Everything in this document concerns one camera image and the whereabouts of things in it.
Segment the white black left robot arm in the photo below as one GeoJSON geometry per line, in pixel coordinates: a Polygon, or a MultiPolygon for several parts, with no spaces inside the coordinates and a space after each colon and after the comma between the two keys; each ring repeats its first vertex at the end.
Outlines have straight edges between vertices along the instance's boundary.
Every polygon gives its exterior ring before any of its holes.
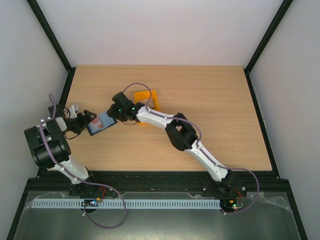
{"type": "Polygon", "coordinates": [[[66,135],[72,132],[79,136],[97,115],[88,110],[80,112],[76,104],[66,108],[54,103],[48,110],[50,117],[47,120],[24,130],[33,161],[40,169],[66,176],[71,182],[71,195],[93,196],[98,191],[98,186],[93,184],[95,177],[72,157],[66,135]]]}

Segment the red white credit card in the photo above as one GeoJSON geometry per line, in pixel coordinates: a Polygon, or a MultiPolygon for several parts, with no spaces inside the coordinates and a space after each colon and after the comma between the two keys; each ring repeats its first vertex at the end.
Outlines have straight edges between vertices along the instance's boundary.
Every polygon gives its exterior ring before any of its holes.
{"type": "Polygon", "coordinates": [[[97,132],[104,129],[104,125],[99,117],[96,117],[96,119],[93,120],[88,126],[92,132],[97,132]]]}

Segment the blue card holder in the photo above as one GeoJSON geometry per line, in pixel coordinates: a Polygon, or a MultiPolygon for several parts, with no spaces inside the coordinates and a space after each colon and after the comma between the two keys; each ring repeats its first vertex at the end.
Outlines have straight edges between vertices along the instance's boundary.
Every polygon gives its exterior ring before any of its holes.
{"type": "Polygon", "coordinates": [[[87,130],[90,136],[93,136],[117,123],[117,120],[108,116],[107,112],[102,112],[87,125],[87,130]]]}

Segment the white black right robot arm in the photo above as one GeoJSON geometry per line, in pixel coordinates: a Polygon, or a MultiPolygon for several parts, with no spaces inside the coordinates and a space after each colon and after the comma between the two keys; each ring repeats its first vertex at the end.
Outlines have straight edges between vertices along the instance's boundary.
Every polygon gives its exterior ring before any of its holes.
{"type": "Polygon", "coordinates": [[[218,191],[229,196],[236,189],[237,174],[221,164],[202,144],[202,133],[182,113],[176,115],[156,111],[144,103],[133,103],[124,92],[112,98],[113,104],[107,111],[108,116],[121,122],[135,121],[147,123],[165,131],[174,148],[193,156],[217,182],[218,191]]]}

